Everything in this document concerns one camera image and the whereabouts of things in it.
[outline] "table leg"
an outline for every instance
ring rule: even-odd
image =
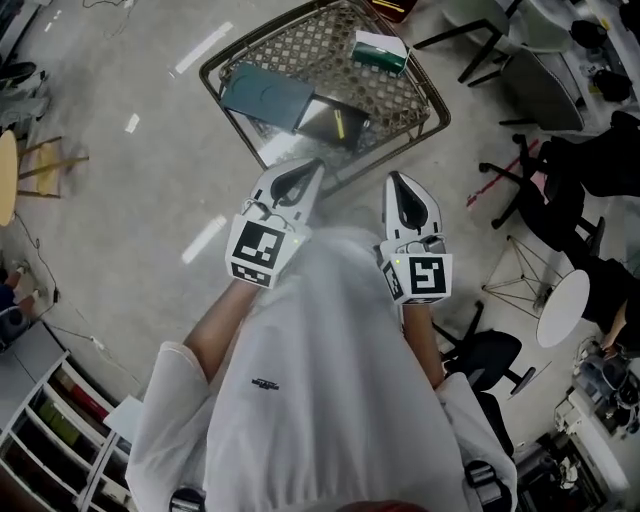
[[[30,192],[28,190],[18,190],[18,195],[26,197],[40,197],[42,199],[62,199],[56,194],[38,194],[38,192]]]
[[[60,162],[56,162],[53,164],[43,165],[42,167],[38,167],[37,169],[33,169],[32,171],[28,171],[28,172],[25,172],[24,174],[20,174],[18,176],[18,180],[23,180],[25,178],[35,176],[36,174],[42,174],[43,172],[47,172],[52,169],[57,169],[58,167],[65,167],[67,165],[75,164],[77,162],[84,162],[86,160],[89,160],[88,156],[83,156],[80,158],[68,158],[67,160],[61,160]]]
[[[22,157],[24,155],[28,155],[29,153],[32,153],[36,149],[41,148],[45,144],[49,144],[50,142],[55,142],[55,141],[60,140],[60,139],[62,139],[62,137],[54,137],[53,139],[49,139],[49,140],[45,140],[44,142],[40,142],[40,143],[36,144],[35,146],[31,146],[30,148],[26,148],[26,149],[23,149],[22,151],[19,151],[18,152],[18,156]]]

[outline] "round table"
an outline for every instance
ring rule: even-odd
[[[18,194],[18,143],[11,130],[0,137],[0,226],[13,219]]]
[[[587,306],[589,288],[584,270],[574,270],[558,283],[538,320],[536,337],[540,346],[553,347],[569,335]]]

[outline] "wire stand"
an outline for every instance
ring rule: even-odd
[[[507,242],[507,245],[500,254],[500,258],[498,259],[496,266],[493,268],[491,274],[489,275],[487,282],[482,285],[482,290],[489,295],[492,295],[497,299],[506,302],[514,308],[519,309],[523,313],[526,313],[536,320],[540,320],[540,313],[542,312],[544,305],[547,303],[547,300],[551,296],[551,293],[564,276],[558,273],[556,269],[551,267],[546,261],[544,261],[535,252],[533,252],[533,250],[531,250],[529,247],[527,247],[525,244],[512,237],[511,235],[507,236]],[[500,262],[502,261],[504,255],[508,252],[509,248],[513,248],[513,253],[515,254],[518,261],[518,266],[520,267],[520,277],[493,284],[491,283],[491,280],[493,279],[496,270],[500,265]],[[545,269],[549,269],[551,271],[550,274],[552,274],[553,282],[547,282],[547,280],[545,280],[545,275],[548,274],[547,272],[536,272],[536,269],[532,264],[532,261],[535,260],[533,260],[532,257],[542,263],[542,266]],[[516,291],[513,291],[516,287],[520,288],[520,292],[524,291],[525,296],[515,295],[515,293],[518,293]],[[516,304],[514,300],[521,300],[530,303],[531,311],[527,311],[524,307]]]

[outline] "wooden table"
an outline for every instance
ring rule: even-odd
[[[0,137],[0,226],[7,226],[13,219],[13,212],[16,206],[16,196],[39,197],[43,199],[60,199],[57,194],[48,194],[42,191],[32,192],[29,190],[18,190],[18,181],[30,178],[31,176],[49,175],[51,171],[61,167],[70,166],[78,162],[89,160],[88,156],[79,158],[67,158],[57,160],[54,158],[55,152],[50,147],[53,142],[59,141],[62,137],[54,137],[45,140],[35,146],[18,151],[16,136],[11,130],[7,130]],[[40,150],[37,161],[39,166],[31,171],[18,174],[20,159]],[[48,188],[50,179],[46,183],[39,183],[38,189]]]
[[[13,219],[18,195],[18,143],[11,130],[0,137],[0,226]]]

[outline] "equipment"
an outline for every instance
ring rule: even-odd
[[[416,181],[393,171],[384,188],[387,240],[382,265],[396,304],[425,304],[451,295],[453,257],[446,254],[440,208]]]
[[[298,159],[265,171],[236,215],[225,262],[233,277],[274,288],[279,274],[311,237],[306,223],[320,190],[325,166]]]

